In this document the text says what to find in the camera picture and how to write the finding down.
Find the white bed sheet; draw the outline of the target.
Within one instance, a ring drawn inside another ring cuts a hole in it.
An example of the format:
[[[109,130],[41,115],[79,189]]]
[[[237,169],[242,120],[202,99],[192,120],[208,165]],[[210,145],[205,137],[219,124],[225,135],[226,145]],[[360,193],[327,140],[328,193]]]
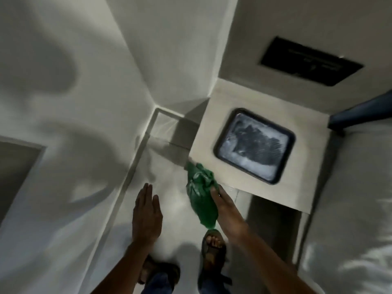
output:
[[[392,118],[348,128],[333,149],[299,276],[317,294],[392,294]]]

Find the dark blue headboard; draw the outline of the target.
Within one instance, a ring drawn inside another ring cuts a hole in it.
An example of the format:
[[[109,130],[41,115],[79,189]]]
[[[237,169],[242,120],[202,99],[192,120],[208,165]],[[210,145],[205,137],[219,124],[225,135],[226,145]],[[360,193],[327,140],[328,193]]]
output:
[[[373,99],[330,116],[328,128],[341,131],[363,123],[392,118],[392,89]]]

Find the black wall panel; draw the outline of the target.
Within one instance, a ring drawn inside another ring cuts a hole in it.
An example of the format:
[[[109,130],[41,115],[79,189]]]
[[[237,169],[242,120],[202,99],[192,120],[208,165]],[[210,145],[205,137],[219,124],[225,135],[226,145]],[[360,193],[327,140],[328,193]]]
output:
[[[260,65],[333,87],[364,67],[363,64],[275,37]]]

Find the beige bedside table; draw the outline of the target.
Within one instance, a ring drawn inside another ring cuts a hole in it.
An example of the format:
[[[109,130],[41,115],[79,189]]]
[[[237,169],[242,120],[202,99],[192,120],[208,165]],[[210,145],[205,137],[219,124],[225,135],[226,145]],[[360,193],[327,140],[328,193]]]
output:
[[[294,147],[277,184],[262,182],[214,155],[213,148],[235,108],[245,108],[295,134]],[[219,183],[311,214],[331,132],[327,128],[328,121],[328,114],[219,78],[189,152],[189,160],[211,170]]]

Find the person's right hand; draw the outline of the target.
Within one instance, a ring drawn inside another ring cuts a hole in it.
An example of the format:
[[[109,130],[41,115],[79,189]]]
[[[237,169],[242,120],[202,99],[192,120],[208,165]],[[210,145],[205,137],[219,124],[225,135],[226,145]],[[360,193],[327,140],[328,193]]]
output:
[[[217,210],[218,223],[228,240],[232,243],[241,243],[248,235],[249,226],[227,192],[224,205]]]

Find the blue jeans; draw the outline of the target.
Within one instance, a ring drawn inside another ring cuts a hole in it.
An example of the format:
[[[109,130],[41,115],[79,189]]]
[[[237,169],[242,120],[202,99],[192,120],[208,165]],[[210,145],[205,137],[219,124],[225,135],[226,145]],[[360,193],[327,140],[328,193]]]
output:
[[[220,278],[202,274],[199,277],[199,294],[231,294]],[[148,279],[141,294],[173,294],[174,287],[167,273],[158,272]]]

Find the green cloth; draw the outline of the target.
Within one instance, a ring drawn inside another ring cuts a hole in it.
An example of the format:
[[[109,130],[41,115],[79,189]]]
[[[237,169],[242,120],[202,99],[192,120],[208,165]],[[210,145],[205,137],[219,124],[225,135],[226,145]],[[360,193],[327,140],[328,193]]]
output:
[[[214,229],[218,219],[218,209],[211,196],[210,189],[218,189],[214,173],[203,167],[201,163],[188,161],[186,192],[191,207],[198,216],[200,223],[207,229]]]

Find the brown sandal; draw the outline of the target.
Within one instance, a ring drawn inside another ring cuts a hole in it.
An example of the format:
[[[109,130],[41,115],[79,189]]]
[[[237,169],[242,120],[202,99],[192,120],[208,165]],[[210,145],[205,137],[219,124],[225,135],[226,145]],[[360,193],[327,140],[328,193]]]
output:
[[[178,284],[180,268],[178,265],[167,262],[156,262],[151,255],[147,255],[142,266],[137,283],[145,285],[157,274],[166,274],[171,290]]]
[[[202,241],[202,270],[209,274],[221,274],[226,262],[227,246],[222,234],[209,229]]]

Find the person's left hand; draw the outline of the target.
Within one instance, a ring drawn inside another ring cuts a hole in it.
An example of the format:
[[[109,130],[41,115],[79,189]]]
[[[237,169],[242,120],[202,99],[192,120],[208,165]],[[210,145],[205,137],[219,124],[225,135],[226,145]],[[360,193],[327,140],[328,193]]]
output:
[[[132,219],[132,241],[152,247],[162,231],[162,222],[156,222],[153,211],[153,185],[145,183],[139,191]]]

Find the person's right forearm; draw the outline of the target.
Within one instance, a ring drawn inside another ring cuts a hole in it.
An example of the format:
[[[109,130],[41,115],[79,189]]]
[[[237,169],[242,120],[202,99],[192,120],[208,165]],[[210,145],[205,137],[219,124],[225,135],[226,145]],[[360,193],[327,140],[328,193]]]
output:
[[[245,222],[219,225],[229,242],[253,261],[270,294],[316,294]]]

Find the person's left forearm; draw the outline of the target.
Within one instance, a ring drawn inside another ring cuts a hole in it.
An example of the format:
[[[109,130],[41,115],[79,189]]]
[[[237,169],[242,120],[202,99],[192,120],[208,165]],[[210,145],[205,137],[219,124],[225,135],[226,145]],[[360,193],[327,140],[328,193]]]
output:
[[[91,294],[133,294],[154,242],[155,240],[147,238],[134,240],[124,256]]]

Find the black rectangular tray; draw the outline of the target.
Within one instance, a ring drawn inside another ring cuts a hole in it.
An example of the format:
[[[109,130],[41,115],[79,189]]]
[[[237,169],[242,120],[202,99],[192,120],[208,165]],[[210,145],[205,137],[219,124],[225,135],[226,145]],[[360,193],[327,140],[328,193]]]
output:
[[[281,180],[296,135],[245,108],[229,114],[213,148],[215,157],[269,185]]]

